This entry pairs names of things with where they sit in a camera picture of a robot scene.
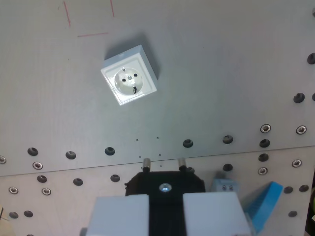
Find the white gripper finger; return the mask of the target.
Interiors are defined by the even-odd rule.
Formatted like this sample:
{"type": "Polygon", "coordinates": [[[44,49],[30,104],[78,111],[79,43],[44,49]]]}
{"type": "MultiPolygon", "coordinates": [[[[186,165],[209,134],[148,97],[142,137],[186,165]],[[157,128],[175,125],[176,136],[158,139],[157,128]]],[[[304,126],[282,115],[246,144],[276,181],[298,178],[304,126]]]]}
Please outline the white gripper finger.
{"type": "Polygon", "coordinates": [[[251,229],[235,192],[185,193],[188,236],[250,236],[251,229]]]}
{"type": "Polygon", "coordinates": [[[86,235],[148,236],[149,196],[98,197],[86,235]]]}

